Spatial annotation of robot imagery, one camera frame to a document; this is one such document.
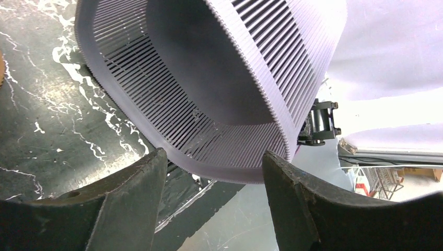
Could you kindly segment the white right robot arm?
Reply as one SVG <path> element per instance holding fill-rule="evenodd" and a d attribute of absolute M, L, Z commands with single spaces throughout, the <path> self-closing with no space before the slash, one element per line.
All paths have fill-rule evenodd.
<path fill-rule="evenodd" d="M 335 125 L 358 150 L 442 154 L 442 88 L 359 101 L 321 88 L 317 98 L 338 103 Z"/>

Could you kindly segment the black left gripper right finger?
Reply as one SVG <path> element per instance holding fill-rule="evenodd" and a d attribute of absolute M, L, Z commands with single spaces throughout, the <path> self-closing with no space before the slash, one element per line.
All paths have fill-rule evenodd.
<path fill-rule="evenodd" d="M 366 197 L 270 151 L 262 173 L 280 250 L 442 250 L 442 192 L 404 202 Z"/>

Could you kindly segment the orange slatted waste bin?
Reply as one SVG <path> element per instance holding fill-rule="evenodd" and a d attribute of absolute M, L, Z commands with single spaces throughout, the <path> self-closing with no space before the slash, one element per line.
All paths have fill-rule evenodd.
<path fill-rule="evenodd" d="M 2 53 L 0 54 L 0 85 L 3 85 L 3 81 L 4 81 L 4 76 L 5 76 L 5 62 L 3 59 L 3 55 Z"/>

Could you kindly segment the grey slatted waste bin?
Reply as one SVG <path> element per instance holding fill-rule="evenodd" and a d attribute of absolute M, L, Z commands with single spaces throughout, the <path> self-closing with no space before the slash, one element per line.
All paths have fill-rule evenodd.
<path fill-rule="evenodd" d="M 75 36 L 96 81 L 168 159 L 201 177 L 263 182 L 341 133 L 316 96 L 346 1 L 78 1 Z"/>

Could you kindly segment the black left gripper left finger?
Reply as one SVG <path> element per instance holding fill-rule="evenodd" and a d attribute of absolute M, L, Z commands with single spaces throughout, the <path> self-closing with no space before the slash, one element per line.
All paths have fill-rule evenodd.
<path fill-rule="evenodd" d="M 1 201 L 1 250 L 150 250 L 167 165 L 158 148 L 57 198 Z"/>

